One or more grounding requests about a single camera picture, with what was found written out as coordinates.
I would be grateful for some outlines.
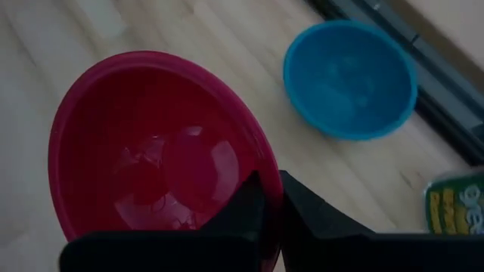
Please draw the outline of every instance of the black object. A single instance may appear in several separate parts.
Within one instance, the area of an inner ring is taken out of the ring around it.
[[[479,105],[452,77],[435,64],[430,57],[425,55],[414,45],[419,35],[408,39],[396,29],[380,12],[370,6],[368,0],[305,0],[325,20],[357,20],[349,10],[365,15],[368,20],[377,24],[396,42],[398,42],[419,63],[435,82],[445,86],[454,96],[472,112],[479,120],[484,121],[484,108]],[[417,112],[435,129],[471,166],[484,164],[484,134],[480,134],[479,128],[468,129],[461,124],[443,105],[426,90],[426,86],[419,86],[417,98]]]
[[[481,236],[374,233],[286,171],[281,177],[281,248],[288,272],[484,269]],[[261,260],[274,255],[262,247],[267,211],[258,180],[252,174],[201,230],[101,232],[69,243],[60,271],[260,271]]]

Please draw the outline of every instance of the yellow lettering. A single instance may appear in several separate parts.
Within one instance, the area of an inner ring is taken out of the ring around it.
[[[444,203],[445,231],[447,234],[457,234],[457,228],[455,226],[454,191],[445,188],[442,195]]]
[[[430,220],[432,222],[433,232],[437,234],[442,233],[442,226],[439,218],[439,204],[440,195],[436,192],[430,193]]]

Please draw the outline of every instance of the floor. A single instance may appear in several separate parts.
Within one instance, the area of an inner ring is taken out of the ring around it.
[[[295,0],[1,0],[0,270],[57,270],[66,240],[48,188],[55,111],[92,64],[140,49],[177,54],[225,81],[279,167],[341,211],[377,231],[422,231],[427,183],[467,165],[417,114],[366,142],[305,124],[284,93],[281,63],[295,35],[320,22]]]

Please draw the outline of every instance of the green package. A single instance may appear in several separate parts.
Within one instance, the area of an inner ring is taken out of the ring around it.
[[[484,233],[484,172],[434,181],[425,191],[427,223],[435,234]]]

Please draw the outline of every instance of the blue bowl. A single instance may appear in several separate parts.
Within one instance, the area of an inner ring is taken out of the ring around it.
[[[310,124],[350,140],[394,131],[417,100],[407,54],[384,32],[349,20],[318,24],[297,36],[284,60],[284,85]]]

